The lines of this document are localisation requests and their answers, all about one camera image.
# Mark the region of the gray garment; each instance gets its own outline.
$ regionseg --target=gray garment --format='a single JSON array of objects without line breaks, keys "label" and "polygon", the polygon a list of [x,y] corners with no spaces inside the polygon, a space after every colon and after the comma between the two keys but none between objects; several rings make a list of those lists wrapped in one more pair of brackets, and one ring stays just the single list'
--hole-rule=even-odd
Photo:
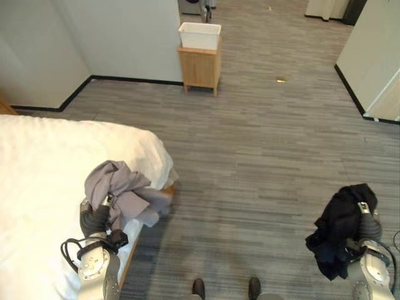
[{"label": "gray garment", "polygon": [[121,216],[136,218],[146,226],[155,225],[160,214],[169,212],[172,197],[149,188],[151,182],[140,172],[131,172],[124,161],[105,161],[86,178],[86,199],[96,210],[107,194],[112,194],[109,225],[121,228]]}]

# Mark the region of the black shoe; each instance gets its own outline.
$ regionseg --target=black shoe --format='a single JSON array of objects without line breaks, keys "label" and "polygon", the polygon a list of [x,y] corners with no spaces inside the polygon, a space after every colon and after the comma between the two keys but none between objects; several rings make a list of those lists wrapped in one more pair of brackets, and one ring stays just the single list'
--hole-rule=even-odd
[{"label": "black shoe", "polygon": [[261,283],[257,277],[253,277],[249,281],[249,300],[257,300],[261,294]]},{"label": "black shoe", "polygon": [[204,281],[202,279],[196,279],[193,282],[192,294],[199,295],[202,300],[205,300],[206,289],[204,287]]}]

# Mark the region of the white duvet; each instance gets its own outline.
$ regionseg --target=white duvet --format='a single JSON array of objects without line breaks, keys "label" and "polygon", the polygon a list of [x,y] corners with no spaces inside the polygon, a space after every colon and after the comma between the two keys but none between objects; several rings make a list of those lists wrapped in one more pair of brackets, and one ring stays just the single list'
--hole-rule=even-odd
[{"label": "white duvet", "polygon": [[[107,159],[126,161],[161,189],[173,166],[151,132],[118,124],[0,115],[0,299],[76,299],[79,279],[60,244],[82,238],[84,180]],[[141,224],[127,223],[125,265]]]}]

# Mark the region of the black jacket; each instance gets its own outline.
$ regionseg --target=black jacket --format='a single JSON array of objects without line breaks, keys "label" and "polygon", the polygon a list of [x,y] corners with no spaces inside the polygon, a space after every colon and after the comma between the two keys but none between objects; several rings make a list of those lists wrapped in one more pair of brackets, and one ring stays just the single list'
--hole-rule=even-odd
[{"label": "black jacket", "polygon": [[377,200],[367,184],[342,187],[315,222],[316,232],[306,238],[307,248],[315,254],[319,270],[330,280],[338,275],[348,276],[346,239],[358,240],[361,218],[358,202],[361,201],[367,202],[371,213],[375,210]]}]

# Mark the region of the white bin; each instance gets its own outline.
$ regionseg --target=white bin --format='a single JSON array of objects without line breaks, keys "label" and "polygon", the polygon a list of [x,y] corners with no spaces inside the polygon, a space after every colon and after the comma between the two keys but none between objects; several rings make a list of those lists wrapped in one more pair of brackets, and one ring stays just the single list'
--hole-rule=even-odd
[{"label": "white bin", "polygon": [[184,48],[216,50],[221,25],[183,22],[179,33]]}]

